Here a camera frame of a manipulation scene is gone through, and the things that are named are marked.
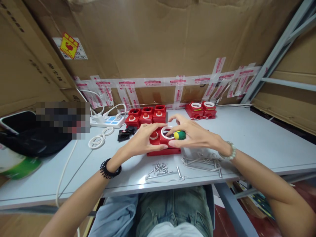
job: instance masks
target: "white plastic ring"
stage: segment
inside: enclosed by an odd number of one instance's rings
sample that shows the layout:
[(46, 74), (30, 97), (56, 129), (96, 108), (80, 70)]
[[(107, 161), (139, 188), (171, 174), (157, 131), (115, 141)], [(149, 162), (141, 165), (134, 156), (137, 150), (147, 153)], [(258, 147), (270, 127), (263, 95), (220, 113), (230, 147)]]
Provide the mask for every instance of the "white plastic ring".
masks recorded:
[(209, 107), (209, 108), (212, 108), (212, 107), (215, 106), (215, 104), (212, 103), (212, 102), (204, 102), (204, 105), (205, 105), (206, 107)]
[(91, 148), (91, 149), (97, 149), (99, 147), (101, 147), (104, 143), (104, 137), (103, 136), (95, 136), (93, 138), (90, 139), (89, 143), (88, 143), (88, 146)]
[(174, 139), (174, 137), (170, 137), (170, 138), (169, 138), (169, 137), (166, 137), (166, 136), (163, 134), (163, 132), (164, 132), (165, 130), (167, 130), (167, 129), (171, 130), (172, 127), (171, 127), (171, 126), (163, 127), (163, 128), (161, 129), (161, 135), (162, 135), (162, 137), (165, 138), (165, 139), (167, 139), (167, 140), (172, 140), (172, 139)]
[(200, 108), (202, 105), (200, 103), (192, 103), (191, 106), (194, 108)]
[(108, 136), (111, 135), (114, 132), (114, 128), (113, 127), (107, 127), (104, 128), (102, 131), (102, 135)]

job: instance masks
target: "red floor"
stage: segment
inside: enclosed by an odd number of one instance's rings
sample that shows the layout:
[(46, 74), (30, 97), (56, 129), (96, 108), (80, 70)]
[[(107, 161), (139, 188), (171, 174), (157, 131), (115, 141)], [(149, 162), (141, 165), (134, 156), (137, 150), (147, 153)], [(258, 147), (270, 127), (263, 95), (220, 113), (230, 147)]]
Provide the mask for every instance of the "red floor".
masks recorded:
[[(295, 190), (308, 202), (312, 209), (316, 212), (316, 189), (309, 189), (304, 183), (295, 184)], [(251, 223), (255, 227), (260, 237), (281, 237), (281, 232), (276, 224), (270, 218), (259, 219), (251, 216), (243, 206), (242, 202), (239, 202), (245, 213), (249, 217)], [(225, 208), (215, 205), (215, 230), (214, 237), (237, 237), (237, 233), (233, 227), (232, 222), (229, 219), (228, 213)]]

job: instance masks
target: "left hand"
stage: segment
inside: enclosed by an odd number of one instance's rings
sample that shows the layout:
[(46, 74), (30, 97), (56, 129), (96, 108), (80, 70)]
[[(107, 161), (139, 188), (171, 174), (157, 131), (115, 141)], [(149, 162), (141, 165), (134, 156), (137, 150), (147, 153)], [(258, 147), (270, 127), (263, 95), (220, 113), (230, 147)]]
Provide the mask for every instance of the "left hand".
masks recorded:
[(165, 144), (152, 145), (149, 142), (149, 137), (153, 131), (156, 131), (159, 127), (165, 126), (167, 126), (166, 123), (142, 124), (137, 133), (128, 141), (126, 145), (121, 147), (108, 162), (108, 170), (111, 169), (112, 171), (115, 171), (122, 163), (127, 161), (132, 156), (142, 155), (151, 151), (167, 149), (168, 146)]

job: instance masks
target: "cardboard wall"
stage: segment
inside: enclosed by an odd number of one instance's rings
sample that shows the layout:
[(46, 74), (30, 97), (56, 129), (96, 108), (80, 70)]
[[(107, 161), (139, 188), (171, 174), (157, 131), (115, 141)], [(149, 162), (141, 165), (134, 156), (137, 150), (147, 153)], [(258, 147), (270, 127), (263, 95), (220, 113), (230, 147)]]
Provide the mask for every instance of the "cardboard wall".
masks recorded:
[(34, 111), (39, 101), (69, 101), (61, 88), (75, 93), (75, 83), (26, 6), (0, 6), (0, 116)]
[[(316, 27), (291, 46), (271, 78), (316, 85)], [(316, 135), (316, 92), (265, 83), (253, 105)]]
[[(70, 74), (89, 80), (207, 75), (221, 57), (222, 72), (261, 65), (301, 0), (24, 2)], [(55, 41), (64, 32), (79, 39), (78, 59), (60, 53)], [(206, 88), (185, 86), (181, 102), (200, 101)], [(137, 88), (137, 96), (142, 105), (173, 103), (174, 88)]]

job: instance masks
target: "desk surface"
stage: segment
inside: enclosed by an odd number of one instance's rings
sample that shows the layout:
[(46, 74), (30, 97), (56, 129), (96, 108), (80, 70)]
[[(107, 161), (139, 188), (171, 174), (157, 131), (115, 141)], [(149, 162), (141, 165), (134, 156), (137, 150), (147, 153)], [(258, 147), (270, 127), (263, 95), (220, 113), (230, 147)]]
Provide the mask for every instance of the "desk surface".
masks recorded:
[[(278, 174), (292, 174), (316, 171), (316, 146), (278, 125), (260, 117), (245, 108), (218, 107), (217, 118), (200, 120), (198, 123), (205, 129), (220, 134), (224, 140), (231, 141), (243, 152), (254, 157)], [(186, 117), (184, 110), (168, 111), (169, 116), (180, 113)], [(118, 129), (106, 137), (105, 144), (91, 151), (88, 141), (100, 134), (102, 128), (92, 127), (85, 140), (79, 140), (70, 159), (61, 185), (61, 199), (68, 198), (80, 185), (90, 178), (100, 164), (111, 158), (124, 144), (117, 142)], [(42, 167), (22, 180), (9, 181), (0, 188), (0, 209), (32, 206), (52, 203), (62, 169), (74, 145), (71, 141), (53, 159), (46, 159)], [(111, 180), (105, 189), (105, 196), (119, 196), (132, 193), (158, 191), (163, 189), (189, 187), (210, 183), (236, 180), (238, 171), (229, 163), (222, 164), (220, 178), (215, 172), (201, 172), (184, 167), (181, 157), (195, 156), (195, 150), (183, 149), (182, 154), (147, 157), (135, 156), (122, 165), (122, 174)], [(153, 164), (167, 163), (169, 170), (176, 171), (179, 166), (185, 180), (146, 183), (145, 176), (152, 170)]]

